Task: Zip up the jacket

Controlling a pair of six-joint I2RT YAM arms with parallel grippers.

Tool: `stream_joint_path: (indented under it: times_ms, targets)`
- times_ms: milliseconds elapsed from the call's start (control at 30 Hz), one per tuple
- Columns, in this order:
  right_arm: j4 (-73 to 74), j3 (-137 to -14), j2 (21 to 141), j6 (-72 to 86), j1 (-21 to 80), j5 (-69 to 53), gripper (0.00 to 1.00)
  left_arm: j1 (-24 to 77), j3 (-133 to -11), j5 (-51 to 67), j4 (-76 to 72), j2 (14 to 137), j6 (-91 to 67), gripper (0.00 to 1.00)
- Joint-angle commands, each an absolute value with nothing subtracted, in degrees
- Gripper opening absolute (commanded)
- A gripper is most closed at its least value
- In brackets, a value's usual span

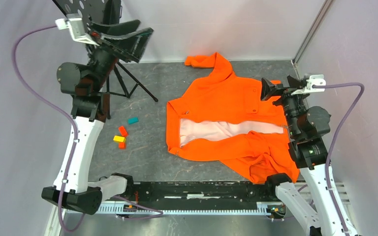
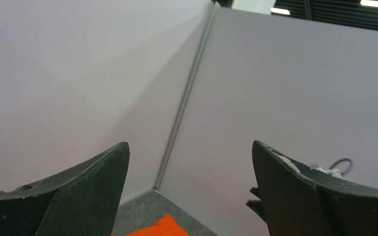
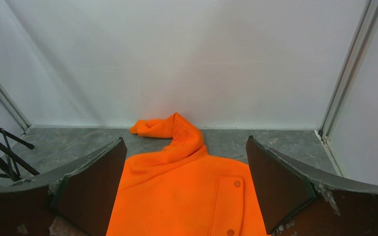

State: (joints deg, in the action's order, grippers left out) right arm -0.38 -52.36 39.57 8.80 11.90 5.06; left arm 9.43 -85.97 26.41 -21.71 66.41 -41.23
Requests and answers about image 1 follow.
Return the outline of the orange jacket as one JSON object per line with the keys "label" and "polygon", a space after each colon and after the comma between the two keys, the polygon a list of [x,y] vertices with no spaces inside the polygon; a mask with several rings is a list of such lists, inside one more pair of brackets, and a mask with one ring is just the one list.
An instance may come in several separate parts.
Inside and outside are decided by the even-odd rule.
{"label": "orange jacket", "polygon": [[166,104],[166,144],[170,154],[191,161],[218,161],[249,181],[299,170],[288,151],[282,107],[262,101],[262,83],[239,77],[219,53],[189,56],[186,66],[211,68],[185,93]]}

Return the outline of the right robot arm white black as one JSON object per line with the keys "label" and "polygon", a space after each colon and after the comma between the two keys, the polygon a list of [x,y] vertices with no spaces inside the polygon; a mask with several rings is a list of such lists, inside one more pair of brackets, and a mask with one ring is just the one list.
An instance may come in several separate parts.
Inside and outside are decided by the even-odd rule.
{"label": "right robot arm white black", "polygon": [[303,79],[287,77],[288,85],[262,79],[261,97],[272,97],[275,106],[282,106],[290,138],[288,151],[310,191],[313,203],[308,203],[287,174],[266,179],[265,196],[280,200],[298,221],[308,236],[356,236],[357,229],[348,217],[332,177],[333,146],[326,147],[322,137],[331,130],[330,114],[320,106],[307,108],[304,100],[312,93],[323,92],[329,86],[323,75],[311,74]]}

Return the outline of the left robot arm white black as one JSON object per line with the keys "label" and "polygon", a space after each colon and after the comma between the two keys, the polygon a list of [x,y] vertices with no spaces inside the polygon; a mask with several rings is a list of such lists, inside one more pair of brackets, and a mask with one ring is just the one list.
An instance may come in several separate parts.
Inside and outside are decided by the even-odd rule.
{"label": "left robot arm white black", "polygon": [[41,194],[56,206],[93,215],[103,201],[115,195],[130,200],[135,194],[135,187],[122,174],[97,182],[89,182],[88,174],[96,141],[110,118],[110,93],[102,91],[103,85],[120,61],[141,60],[154,32],[139,25],[139,20],[112,25],[93,22],[85,29],[80,17],[56,20],[57,28],[67,29],[74,41],[93,46],[87,64],[65,62],[57,70],[61,92],[72,97],[67,116],[72,125],[61,169]]}

